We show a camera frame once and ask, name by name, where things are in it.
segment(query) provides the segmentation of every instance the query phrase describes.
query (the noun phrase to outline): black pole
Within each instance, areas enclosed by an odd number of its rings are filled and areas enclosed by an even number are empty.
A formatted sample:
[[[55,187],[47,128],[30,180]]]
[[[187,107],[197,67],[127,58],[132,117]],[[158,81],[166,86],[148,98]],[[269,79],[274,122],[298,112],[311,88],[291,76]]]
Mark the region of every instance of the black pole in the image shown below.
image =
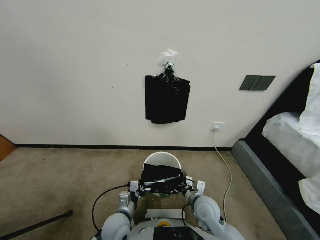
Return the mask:
[[[70,210],[70,211],[68,211],[68,212],[66,212],[66,213],[64,213],[64,214],[59,215],[59,216],[56,216],[56,217],[53,217],[53,218],[44,220],[44,221],[42,221],[42,222],[33,224],[33,225],[31,225],[31,226],[29,226],[29,227],[26,227],[26,228],[22,228],[22,229],[20,229],[20,230],[18,230],[18,231],[15,231],[15,232],[12,232],[12,233],[9,233],[9,234],[7,234],[7,235],[4,235],[4,236],[0,237],[0,240],[8,240],[8,239],[17,237],[17,236],[19,236],[19,235],[21,235],[21,234],[24,234],[24,233],[26,233],[26,232],[30,232],[30,231],[32,231],[32,230],[34,230],[34,229],[36,229],[36,228],[39,228],[39,227],[42,227],[42,226],[47,225],[47,224],[49,224],[49,223],[52,223],[52,222],[54,222],[54,221],[57,221],[57,220],[59,220],[59,219],[61,219],[61,218],[69,217],[69,216],[72,215],[72,213],[73,213],[73,211]]]

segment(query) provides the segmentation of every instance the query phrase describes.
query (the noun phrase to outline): white power outlet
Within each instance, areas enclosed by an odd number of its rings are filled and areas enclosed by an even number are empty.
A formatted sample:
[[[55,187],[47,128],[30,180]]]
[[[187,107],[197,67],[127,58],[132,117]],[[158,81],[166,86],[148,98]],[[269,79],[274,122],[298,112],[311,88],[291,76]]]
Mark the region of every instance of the white power outlet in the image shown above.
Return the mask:
[[[211,128],[211,131],[221,131],[223,125],[224,125],[224,122],[214,122]]]

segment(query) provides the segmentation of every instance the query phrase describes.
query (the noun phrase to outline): power cord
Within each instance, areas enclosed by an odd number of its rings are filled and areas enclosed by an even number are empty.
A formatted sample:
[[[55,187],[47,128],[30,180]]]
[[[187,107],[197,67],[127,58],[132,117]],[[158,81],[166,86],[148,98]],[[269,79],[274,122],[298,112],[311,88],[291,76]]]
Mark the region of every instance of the power cord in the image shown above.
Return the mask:
[[[232,173],[231,173],[231,170],[230,170],[227,162],[224,160],[223,156],[219,153],[219,151],[218,151],[217,148],[216,148],[216,145],[214,144],[214,132],[215,132],[215,131],[213,131],[213,134],[212,134],[213,146],[214,146],[214,148],[216,149],[217,153],[218,153],[218,154],[220,155],[220,157],[222,158],[222,160],[224,161],[224,163],[226,164],[226,166],[227,166],[227,168],[228,168],[228,170],[229,170],[229,172],[230,172],[230,183],[229,183],[229,186],[228,186],[228,188],[227,188],[227,190],[226,190],[226,193],[224,194],[224,197],[223,197],[223,214],[224,214],[225,221],[226,221],[226,223],[227,223],[228,221],[227,221],[227,214],[226,214],[226,207],[225,207],[225,206],[226,206],[226,197],[227,197],[227,194],[228,194],[228,192],[229,192],[229,189],[230,189],[230,186],[231,186],[231,183],[232,183]]]
[[[99,195],[99,197],[97,197],[97,199],[94,201],[94,204],[93,204],[93,206],[92,206],[92,213],[91,213],[91,215],[92,215],[92,223],[93,223],[94,228],[95,228],[98,232],[100,231],[100,229],[97,227],[96,222],[94,221],[94,214],[93,214],[93,212],[94,212],[94,207],[95,207],[98,199],[99,199],[103,194],[105,194],[105,193],[107,193],[107,192],[110,192],[110,191],[112,191],[112,190],[118,189],[118,188],[122,188],[122,187],[130,187],[130,183],[128,182],[126,185],[122,185],[122,186],[118,186],[118,187],[111,188],[111,189],[109,189],[109,190],[101,193],[101,194]]]
[[[184,208],[185,208],[186,206],[189,206],[189,205],[190,205],[190,204],[187,203],[186,205],[184,205],[184,206],[182,207],[182,210],[181,210],[181,218],[182,218],[183,225],[185,225],[185,226],[186,226],[186,223],[185,223],[184,218],[183,218],[183,210],[184,210]]]

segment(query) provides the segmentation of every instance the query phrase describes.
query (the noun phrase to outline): white bucket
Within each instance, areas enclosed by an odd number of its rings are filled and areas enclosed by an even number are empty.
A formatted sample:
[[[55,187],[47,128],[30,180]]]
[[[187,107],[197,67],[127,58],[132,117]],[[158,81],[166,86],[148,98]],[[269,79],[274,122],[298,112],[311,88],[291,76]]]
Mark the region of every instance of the white bucket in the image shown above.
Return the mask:
[[[175,167],[175,168],[181,169],[181,165],[180,165],[179,160],[175,156],[173,156],[171,153],[167,153],[167,152],[155,152],[155,153],[151,154],[144,161],[143,166],[142,166],[142,170],[144,168],[145,163],[152,164],[155,166],[165,165],[165,166],[170,166],[170,167]]]

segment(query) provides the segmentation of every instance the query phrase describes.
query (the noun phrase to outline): trash bag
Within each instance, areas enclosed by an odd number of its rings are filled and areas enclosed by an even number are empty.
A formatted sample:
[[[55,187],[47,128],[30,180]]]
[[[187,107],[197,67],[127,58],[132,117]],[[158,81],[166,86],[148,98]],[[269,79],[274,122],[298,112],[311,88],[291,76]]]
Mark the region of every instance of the trash bag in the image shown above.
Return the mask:
[[[175,76],[168,62],[163,73],[145,76],[146,119],[156,124],[184,120],[189,93],[190,81]]]
[[[180,168],[144,164],[140,184],[146,192],[159,194],[178,194],[186,187],[186,176]]]

